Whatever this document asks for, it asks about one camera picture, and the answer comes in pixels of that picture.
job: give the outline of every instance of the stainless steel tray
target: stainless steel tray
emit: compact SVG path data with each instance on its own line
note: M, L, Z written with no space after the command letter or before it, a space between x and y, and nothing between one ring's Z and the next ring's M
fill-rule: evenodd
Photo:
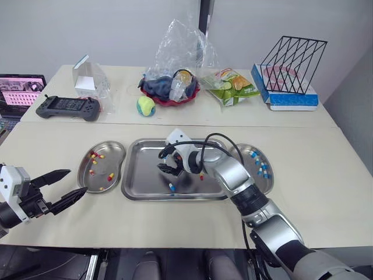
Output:
M97 164L93 164L93 153L104 155L105 158L96 157ZM87 187L87 192L90 193L102 193L115 187L121 178L121 166L125 155L123 145L115 141L105 141L89 149L79 166L79 186ZM114 177L109 181L108 176L111 173L114 173Z
M220 141L211 140L211 143L225 148ZM198 174L189 174L185 171L178 177L161 172L157 167L157 164L162 162L158 154L164 147L164 139L140 139L130 146L122 181L122 193L127 198L131 200L223 200L226 198L216 180L209 176L205 176L201 181ZM167 164L175 167L172 161L168 160ZM170 190L170 183L175 187L175 192Z
M237 144L242 157L244 158L245 168L255 180L255 184L262 193L267 194L273 188L273 171L267 157L258 148L248 144ZM240 160L238 153L234 147L230 148L231 155ZM262 167L262 173L258 174L259 168ZM267 172L268 178L264 178L264 173Z

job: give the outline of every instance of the laptop screen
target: laptop screen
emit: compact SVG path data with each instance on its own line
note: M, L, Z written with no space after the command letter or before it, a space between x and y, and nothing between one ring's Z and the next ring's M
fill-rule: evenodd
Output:
M0 74L0 114L21 118L46 86L43 75Z

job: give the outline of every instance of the red bowl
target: red bowl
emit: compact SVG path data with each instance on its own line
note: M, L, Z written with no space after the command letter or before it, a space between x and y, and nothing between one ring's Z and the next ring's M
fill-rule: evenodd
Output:
M162 101L160 100L158 97L154 97L150 94L148 94L148 92L146 92L145 90L143 89L140 89L142 91L143 94L145 94L147 97L153 99L153 101L159 105L162 105L164 107L169 107L169 106L179 106L181 104L184 104L184 103L187 103L191 100L193 100L196 96L197 96L197 93L199 91L199 84L197 83L197 86L196 86L196 89L194 90L193 94L191 97L188 97L187 99L183 100L183 101L180 101L180 102L176 102L176 101L173 101L173 100L168 100L168 101Z

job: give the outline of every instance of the laptop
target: laptop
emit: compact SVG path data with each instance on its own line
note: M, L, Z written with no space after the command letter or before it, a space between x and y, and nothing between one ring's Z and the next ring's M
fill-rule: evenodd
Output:
M44 75L0 74L0 123L11 131L45 88Z

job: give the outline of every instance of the game controller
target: game controller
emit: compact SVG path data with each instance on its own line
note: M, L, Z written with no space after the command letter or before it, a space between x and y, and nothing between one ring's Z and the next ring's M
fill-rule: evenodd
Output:
M80 117L85 121L96 121L100 114L100 103L96 99L64 98L47 96L37 109L36 114L42 118L50 116Z

